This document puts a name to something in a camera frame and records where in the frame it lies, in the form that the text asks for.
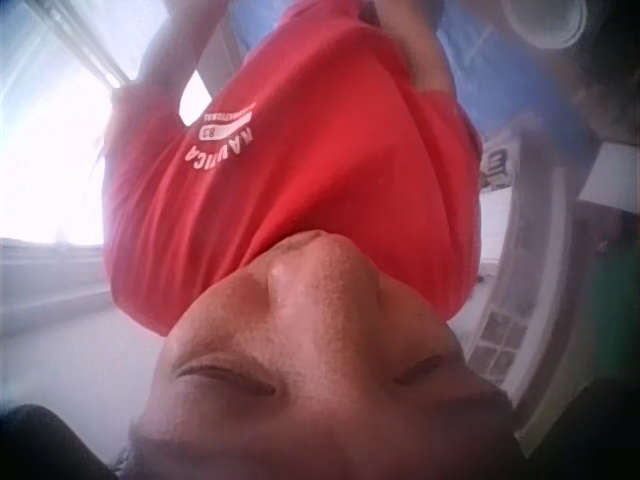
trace wall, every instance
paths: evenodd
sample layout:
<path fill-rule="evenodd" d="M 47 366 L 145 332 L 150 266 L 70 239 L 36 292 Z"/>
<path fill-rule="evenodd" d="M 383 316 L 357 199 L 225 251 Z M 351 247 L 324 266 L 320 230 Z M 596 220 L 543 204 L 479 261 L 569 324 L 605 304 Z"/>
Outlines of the wall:
<path fill-rule="evenodd" d="M 53 410 L 100 458 L 113 460 L 144 406 L 160 337 L 111 309 L 1 342 L 3 403 Z"/>

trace closed eye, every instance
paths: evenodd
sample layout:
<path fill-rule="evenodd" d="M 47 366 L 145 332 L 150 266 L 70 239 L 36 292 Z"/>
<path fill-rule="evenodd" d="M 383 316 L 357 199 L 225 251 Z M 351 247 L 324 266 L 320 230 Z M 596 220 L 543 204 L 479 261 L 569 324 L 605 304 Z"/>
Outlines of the closed eye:
<path fill-rule="evenodd" d="M 404 371 L 395 378 L 398 385 L 409 386 L 417 381 L 423 380 L 437 369 L 452 363 L 460 363 L 461 359 L 457 355 L 434 355 L 426 360 L 422 360 L 410 369 Z"/>
<path fill-rule="evenodd" d="M 272 397 L 276 394 L 276 388 L 273 385 L 215 365 L 194 365 L 185 368 L 178 374 L 178 378 L 188 376 L 198 376 L 222 382 L 249 395 Z"/>

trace dark object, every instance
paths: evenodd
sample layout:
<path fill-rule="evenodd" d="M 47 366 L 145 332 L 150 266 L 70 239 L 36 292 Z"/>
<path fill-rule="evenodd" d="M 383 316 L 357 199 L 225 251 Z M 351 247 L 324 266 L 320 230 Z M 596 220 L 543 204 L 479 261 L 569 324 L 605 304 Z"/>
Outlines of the dark object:
<path fill-rule="evenodd" d="M 0 416 L 3 480 L 115 480 L 71 429 L 49 410 L 26 405 Z"/>
<path fill-rule="evenodd" d="M 573 401 L 527 462 L 527 479 L 640 478 L 640 390 L 598 380 Z"/>

